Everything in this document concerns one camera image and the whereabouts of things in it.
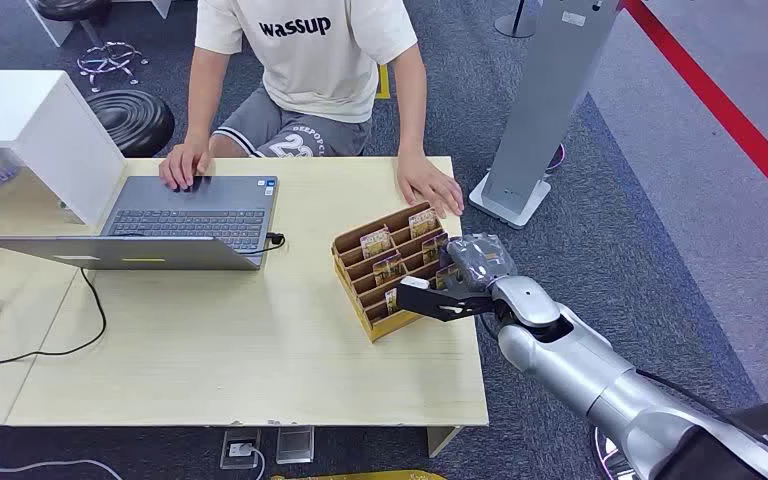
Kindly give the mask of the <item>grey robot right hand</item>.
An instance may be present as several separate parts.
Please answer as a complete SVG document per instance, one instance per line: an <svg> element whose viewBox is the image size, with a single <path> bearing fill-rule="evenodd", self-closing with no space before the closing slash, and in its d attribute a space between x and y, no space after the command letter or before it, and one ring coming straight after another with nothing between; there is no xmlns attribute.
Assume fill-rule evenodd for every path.
<svg viewBox="0 0 768 480"><path fill-rule="evenodd" d="M497 280L519 274L513 258L495 234L451 237L438 252L438 290L486 293Z"/></svg>

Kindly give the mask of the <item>person's right hand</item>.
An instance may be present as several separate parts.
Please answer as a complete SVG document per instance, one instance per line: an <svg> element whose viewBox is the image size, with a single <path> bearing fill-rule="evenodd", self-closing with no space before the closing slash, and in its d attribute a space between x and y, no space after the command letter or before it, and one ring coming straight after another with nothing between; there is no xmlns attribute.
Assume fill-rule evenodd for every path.
<svg viewBox="0 0 768 480"><path fill-rule="evenodd" d="M212 161L209 138L187 136L160 162L159 178L169 190L188 190L194 186L196 176L208 173Z"/></svg>

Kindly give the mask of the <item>person's left hand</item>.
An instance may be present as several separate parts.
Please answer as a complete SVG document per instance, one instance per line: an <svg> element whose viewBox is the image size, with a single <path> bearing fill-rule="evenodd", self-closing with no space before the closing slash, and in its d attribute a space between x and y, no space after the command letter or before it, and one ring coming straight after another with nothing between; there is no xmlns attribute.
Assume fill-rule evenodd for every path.
<svg viewBox="0 0 768 480"><path fill-rule="evenodd" d="M460 216L464 210L461 186L444 174L420 151L404 150L397 155L396 179L405 200L415 204L426 201L445 218L447 213Z"/></svg>

